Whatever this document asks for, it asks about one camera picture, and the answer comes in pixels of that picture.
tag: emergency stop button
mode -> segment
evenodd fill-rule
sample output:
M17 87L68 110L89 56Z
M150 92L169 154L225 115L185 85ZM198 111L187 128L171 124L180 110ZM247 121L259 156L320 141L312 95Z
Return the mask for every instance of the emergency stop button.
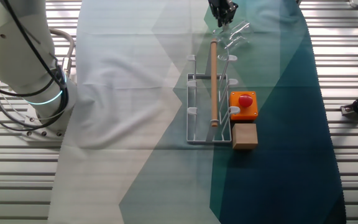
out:
M252 97L248 94L243 94L239 97L239 104L245 108L252 105L253 102L254 102L254 99L252 99Z
M254 121L258 117L258 103L254 91L234 91L230 94L230 106L240 108L240 113L230 116L233 121Z

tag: tablecloth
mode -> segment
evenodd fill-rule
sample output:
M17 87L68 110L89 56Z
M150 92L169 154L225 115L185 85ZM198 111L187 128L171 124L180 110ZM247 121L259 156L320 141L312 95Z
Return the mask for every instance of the tablecloth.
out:
M233 90L257 93L259 146L186 143L186 74L205 70L207 0L84 0L78 101L49 223L345 223L313 49L293 0L240 0L250 44ZM208 96L208 89L201 91Z

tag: red button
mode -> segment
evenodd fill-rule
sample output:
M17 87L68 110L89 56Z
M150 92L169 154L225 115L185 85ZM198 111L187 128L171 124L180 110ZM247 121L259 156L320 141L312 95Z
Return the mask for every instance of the red button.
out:
M253 102L254 100L248 94L243 94L239 97L239 104L243 107L249 107Z

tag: wooden block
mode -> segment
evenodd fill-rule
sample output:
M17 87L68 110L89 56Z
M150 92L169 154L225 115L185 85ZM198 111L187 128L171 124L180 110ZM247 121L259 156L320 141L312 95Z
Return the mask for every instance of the wooden block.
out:
M233 149L255 149L258 146L256 124L235 124L232 129Z

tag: black device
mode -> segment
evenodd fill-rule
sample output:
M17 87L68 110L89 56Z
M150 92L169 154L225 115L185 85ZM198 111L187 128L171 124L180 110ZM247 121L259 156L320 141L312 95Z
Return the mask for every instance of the black device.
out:
M239 5L231 0L208 0L212 14L218 20L218 27L228 25L233 21Z

